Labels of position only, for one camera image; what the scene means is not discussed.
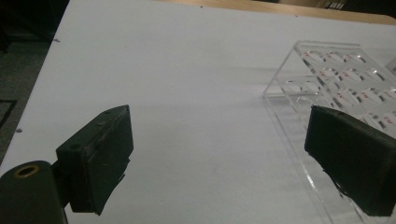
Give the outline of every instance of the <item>clear acrylic tray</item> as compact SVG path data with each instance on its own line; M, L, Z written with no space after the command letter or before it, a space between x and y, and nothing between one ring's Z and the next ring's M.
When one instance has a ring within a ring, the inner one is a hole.
M311 105L344 111L396 138L396 79L359 45L299 41L264 91L325 223L395 223L368 217L304 150Z

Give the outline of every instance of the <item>white table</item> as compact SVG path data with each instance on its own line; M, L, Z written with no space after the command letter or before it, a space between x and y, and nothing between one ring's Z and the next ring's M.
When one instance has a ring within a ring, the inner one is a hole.
M134 152L104 213L78 223L328 223L262 92L299 39L362 44L384 65L396 26L153 1L71 1L0 169L56 161L128 104Z

